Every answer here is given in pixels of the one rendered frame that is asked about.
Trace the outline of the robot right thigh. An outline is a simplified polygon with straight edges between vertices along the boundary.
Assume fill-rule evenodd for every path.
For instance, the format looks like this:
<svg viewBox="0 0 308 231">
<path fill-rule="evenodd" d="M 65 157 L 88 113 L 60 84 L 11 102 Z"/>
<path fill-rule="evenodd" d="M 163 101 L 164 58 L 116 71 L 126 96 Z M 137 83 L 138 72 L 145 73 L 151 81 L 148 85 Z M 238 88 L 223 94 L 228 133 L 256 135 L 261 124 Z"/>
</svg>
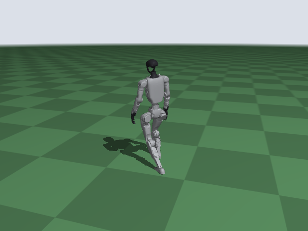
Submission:
<svg viewBox="0 0 308 231">
<path fill-rule="evenodd" d="M 162 113 L 161 113 L 161 117 L 159 118 L 156 118 L 156 119 L 153 119 L 153 124 L 152 124 L 152 132 L 151 132 L 151 136 L 153 138 L 157 138 L 158 137 L 158 128 L 160 126 L 160 124 L 162 123 L 163 119 L 166 118 L 166 113 L 164 110 L 162 110 Z"/>
</svg>

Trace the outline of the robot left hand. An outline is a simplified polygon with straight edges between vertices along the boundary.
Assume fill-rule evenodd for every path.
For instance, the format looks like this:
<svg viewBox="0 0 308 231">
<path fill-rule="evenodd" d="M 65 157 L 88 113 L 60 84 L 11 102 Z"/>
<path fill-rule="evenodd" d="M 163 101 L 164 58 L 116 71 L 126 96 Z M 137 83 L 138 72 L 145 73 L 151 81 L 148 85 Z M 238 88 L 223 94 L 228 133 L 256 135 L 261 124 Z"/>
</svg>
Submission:
<svg viewBox="0 0 308 231">
<path fill-rule="evenodd" d="M 131 120 L 132 120 L 132 123 L 133 123 L 133 124 L 135 124 L 135 121 L 134 121 L 134 120 L 135 120 L 135 119 L 134 119 L 134 116 L 135 116 L 135 115 L 136 115 L 136 113 L 133 113 L 133 114 L 131 113 Z"/>
</svg>

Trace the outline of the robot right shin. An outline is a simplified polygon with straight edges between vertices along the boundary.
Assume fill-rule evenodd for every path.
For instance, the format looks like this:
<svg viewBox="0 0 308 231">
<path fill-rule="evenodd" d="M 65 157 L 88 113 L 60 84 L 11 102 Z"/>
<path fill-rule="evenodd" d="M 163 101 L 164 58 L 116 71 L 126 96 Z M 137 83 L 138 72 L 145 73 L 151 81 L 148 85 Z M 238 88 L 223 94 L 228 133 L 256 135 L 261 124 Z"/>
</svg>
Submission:
<svg viewBox="0 0 308 231">
<path fill-rule="evenodd" d="M 159 134 L 159 131 L 158 131 L 158 134 Z M 157 138 L 153 138 L 152 139 L 155 141 L 155 146 L 157 148 L 157 151 L 158 151 L 158 156 L 161 158 L 161 152 L 160 152 L 160 146 L 161 146 L 161 140 L 160 140 L 160 136 L 158 135 Z"/>
</svg>

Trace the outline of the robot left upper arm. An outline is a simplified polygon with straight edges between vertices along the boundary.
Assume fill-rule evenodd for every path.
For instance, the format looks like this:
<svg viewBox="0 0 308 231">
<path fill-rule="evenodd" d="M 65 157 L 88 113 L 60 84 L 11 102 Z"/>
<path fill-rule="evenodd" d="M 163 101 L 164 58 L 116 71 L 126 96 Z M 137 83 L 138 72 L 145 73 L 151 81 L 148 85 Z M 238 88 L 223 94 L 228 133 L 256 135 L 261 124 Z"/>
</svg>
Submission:
<svg viewBox="0 0 308 231">
<path fill-rule="evenodd" d="M 137 103 L 141 103 L 143 101 L 143 91 L 144 91 L 144 88 L 146 87 L 147 85 L 147 80 L 146 79 L 143 79 L 143 80 L 140 80 L 138 82 L 138 92 L 137 92 Z"/>
</svg>

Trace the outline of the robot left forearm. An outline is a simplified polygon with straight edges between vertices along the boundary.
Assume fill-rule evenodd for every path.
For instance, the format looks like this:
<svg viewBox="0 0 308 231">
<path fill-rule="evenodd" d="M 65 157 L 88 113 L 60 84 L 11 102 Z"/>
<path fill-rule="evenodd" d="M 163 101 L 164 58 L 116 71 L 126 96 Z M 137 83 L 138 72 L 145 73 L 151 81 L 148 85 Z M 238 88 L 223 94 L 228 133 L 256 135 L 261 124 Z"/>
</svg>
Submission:
<svg viewBox="0 0 308 231">
<path fill-rule="evenodd" d="M 137 110 L 138 110 L 138 108 L 139 108 L 139 106 L 140 106 L 140 103 L 137 103 L 137 97 L 135 98 L 135 102 L 134 102 L 134 106 L 133 106 L 133 108 L 132 108 L 132 110 L 131 110 L 131 113 L 133 114 L 133 113 L 137 113 Z"/>
</svg>

